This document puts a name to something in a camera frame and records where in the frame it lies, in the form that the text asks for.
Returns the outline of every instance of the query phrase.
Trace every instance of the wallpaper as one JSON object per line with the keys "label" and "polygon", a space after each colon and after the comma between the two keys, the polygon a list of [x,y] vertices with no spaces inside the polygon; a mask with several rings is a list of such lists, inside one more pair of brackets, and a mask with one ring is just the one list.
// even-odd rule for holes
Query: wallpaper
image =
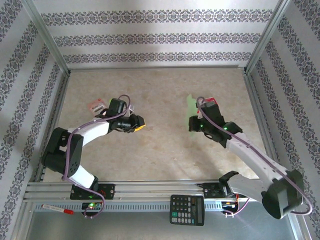
{"label": "wallpaper", "polygon": [[251,73],[279,162],[303,175],[320,239],[320,2],[294,0]]}
{"label": "wallpaper", "polygon": [[0,240],[6,240],[66,78],[19,0],[0,0],[0,16]]}
{"label": "wallpaper", "polygon": [[70,69],[244,67],[277,2],[34,1]]}

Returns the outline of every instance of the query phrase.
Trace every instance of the enclosure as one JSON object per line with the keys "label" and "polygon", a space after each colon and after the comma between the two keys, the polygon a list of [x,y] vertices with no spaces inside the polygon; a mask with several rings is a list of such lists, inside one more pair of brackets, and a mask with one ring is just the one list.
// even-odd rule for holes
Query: enclosure
{"label": "enclosure", "polygon": [[[320,239],[319,4],[1,0],[0,239]],[[76,128],[94,116],[88,103],[122,94],[146,126],[90,142],[81,165],[128,188],[123,196],[165,188],[154,200],[119,197],[97,219],[82,219],[71,184],[40,160],[54,128]],[[229,171],[257,178],[235,154],[188,132],[199,96],[214,97],[227,121],[302,173],[312,214],[275,220],[252,201],[239,218],[224,218],[210,200],[203,228],[166,220],[168,186],[193,193],[192,184]],[[76,214],[46,211],[43,203]],[[132,206],[141,208],[122,209]]]}

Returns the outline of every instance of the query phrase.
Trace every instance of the metal frame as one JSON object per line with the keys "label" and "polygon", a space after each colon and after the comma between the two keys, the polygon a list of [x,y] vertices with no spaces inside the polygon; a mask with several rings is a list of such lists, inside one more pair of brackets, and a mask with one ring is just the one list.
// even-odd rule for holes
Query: metal frame
{"label": "metal frame", "polygon": [[[70,69],[68,68],[63,55],[59,51],[54,39],[52,38],[48,27],[44,23],[40,13],[38,12],[33,0],[21,0],[23,6],[30,15],[32,21],[34,22],[36,28],[38,29],[42,39],[45,44],[47,44],[50,52],[58,62],[59,66],[63,71],[69,76]],[[277,4],[273,15],[268,22],[266,28],[264,29],[262,36],[256,45],[253,53],[244,68],[243,77],[247,88],[247,92],[250,98],[250,102],[253,108],[253,112],[259,127],[260,134],[266,149],[266,153],[273,159],[276,158],[275,149],[273,147],[271,137],[268,132],[267,123],[264,118],[262,108],[260,106],[257,93],[253,87],[253,81],[251,79],[250,73],[254,69],[260,55],[265,49],[270,37],[274,33],[282,15],[286,11],[290,0],[280,0]],[[72,72],[92,72],[97,69],[75,69]],[[118,71],[119,69],[108,69],[108,71]],[[58,123],[60,113],[62,110],[62,104],[65,98],[66,89],[68,83],[65,84],[61,96],[57,99],[57,111],[53,117],[52,127],[56,127]],[[39,211],[39,204],[41,203],[52,203],[52,204],[62,204],[69,206],[75,206],[75,209],[79,209],[79,205],[83,202],[80,200],[70,200],[71,184],[67,182],[39,182],[41,180],[41,175],[44,171],[42,165],[40,165],[38,173],[36,175],[36,182],[30,182],[27,186],[24,200],[22,202],[17,221],[14,226],[13,234],[11,236],[12,240],[22,240],[26,239],[27,233],[32,221],[33,212]],[[166,205],[170,202],[170,196],[173,194],[185,194],[185,195],[202,195],[203,189],[198,187],[198,183],[204,182],[217,182],[216,180],[177,180],[177,181],[118,181],[109,182],[116,184],[116,189],[114,193],[114,200],[107,200],[107,205],[115,204],[130,204],[138,205],[141,203],[148,203],[148,205],[165,203]],[[207,211],[220,211],[219,207],[210,207],[210,204],[217,204],[221,201],[234,201],[232,198],[224,199],[206,199],[206,209]],[[289,220],[296,240],[309,240],[311,239],[309,230],[306,225],[306,221],[302,216],[296,216],[289,214]]]}

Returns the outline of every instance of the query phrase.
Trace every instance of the floor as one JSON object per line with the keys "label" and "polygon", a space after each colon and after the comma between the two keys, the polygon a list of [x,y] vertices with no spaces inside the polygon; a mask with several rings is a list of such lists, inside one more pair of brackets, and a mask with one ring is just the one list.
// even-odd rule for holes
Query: floor
{"label": "floor", "polygon": [[[92,119],[87,104],[128,94],[147,126],[135,133],[112,132],[82,150],[81,165],[100,181],[218,179],[234,170],[256,178],[236,155],[202,133],[188,132],[187,97],[215,97],[221,114],[237,123],[256,146],[263,142],[240,68],[162,68],[74,72],[58,126]],[[46,170],[45,182],[61,175]]]}

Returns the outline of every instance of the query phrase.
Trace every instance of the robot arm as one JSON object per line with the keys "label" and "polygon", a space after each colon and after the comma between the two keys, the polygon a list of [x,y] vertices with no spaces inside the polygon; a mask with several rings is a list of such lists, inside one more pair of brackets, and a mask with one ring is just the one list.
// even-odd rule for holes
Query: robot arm
{"label": "robot arm", "polygon": [[[220,143],[224,148],[236,154],[259,177],[259,179],[249,179],[236,171],[228,172],[219,179],[225,196],[241,194],[252,198],[260,202],[267,212],[276,219],[283,218],[302,204],[301,194],[283,176],[276,172],[274,168],[263,161],[252,148],[238,139],[240,138],[254,147],[240,127],[234,122],[225,122],[215,102],[206,102],[201,106],[201,109],[219,127],[229,131],[234,136],[221,131],[208,122],[207,119],[198,118],[198,116],[189,118],[189,131],[203,132],[207,138]],[[257,147],[254,148],[303,190],[303,177],[297,170],[288,171]]]}
{"label": "robot arm", "polygon": [[[92,140],[109,134],[113,130],[118,132],[133,133],[145,126],[145,121],[141,116],[130,114],[130,116],[120,116],[109,121],[101,121],[102,119],[116,116],[124,111],[126,102],[117,98],[113,98],[109,108],[106,108],[96,115],[92,121],[100,121],[94,124],[88,124],[81,128],[72,136],[70,143],[70,158],[67,177],[77,185],[81,185],[87,189],[96,191],[98,189],[98,178],[81,165],[82,148]],[[68,138],[75,128],[63,129],[56,128],[53,130],[49,142],[46,146],[41,163],[62,175],[65,174],[66,168],[66,152]]]}

